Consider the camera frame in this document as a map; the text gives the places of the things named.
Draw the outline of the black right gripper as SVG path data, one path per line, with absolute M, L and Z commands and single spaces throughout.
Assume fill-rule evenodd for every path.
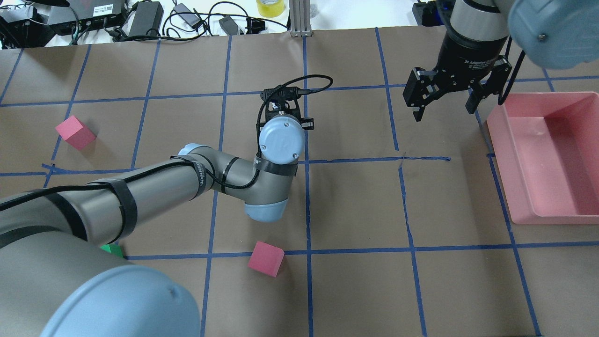
M 403 98 L 412 109 L 415 121 L 421 122 L 425 108 L 441 97 L 442 92 L 471 88 L 466 102 L 469 114 L 490 95 L 500 94 L 512 66 L 500 53 L 507 37 L 494 41 L 475 41 L 462 36 L 445 36 L 433 70 L 413 68 L 404 88 Z

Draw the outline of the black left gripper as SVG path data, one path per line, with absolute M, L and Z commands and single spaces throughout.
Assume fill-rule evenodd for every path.
M 301 128 L 309 131 L 314 130 L 314 121 L 311 117 L 303 117 L 298 100 L 301 96 L 292 98 L 280 98 L 264 101 L 264 124 L 275 117 L 293 117 L 299 122 Z

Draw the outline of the pink cube near left arm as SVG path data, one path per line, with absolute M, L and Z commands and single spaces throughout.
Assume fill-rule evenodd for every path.
M 70 116 L 55 128 L 56 132 L 71 147 L 83 150 L 96 140 L 96 135 L 79 118 Z

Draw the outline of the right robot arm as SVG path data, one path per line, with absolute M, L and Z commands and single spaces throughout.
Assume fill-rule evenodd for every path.
M 437 0 L 446 28 L 436 66 L 410 72 L 403 98 L 421 121 L 431 102 L 471 90 L 466 110 L 496 95 L 503 105 L 525 58 L 548 70 L 598 59 L 596 0 Z

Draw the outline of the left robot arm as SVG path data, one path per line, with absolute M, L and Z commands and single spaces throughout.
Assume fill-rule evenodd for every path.
M 100 247 L 210 191 L 279 220 L 312 118 L 263 98 L 252 161 L 188 144 L 169 160 L 86 185 L 1 200 L 3 337 L 198 337 L 199 305 L 165 273 Z

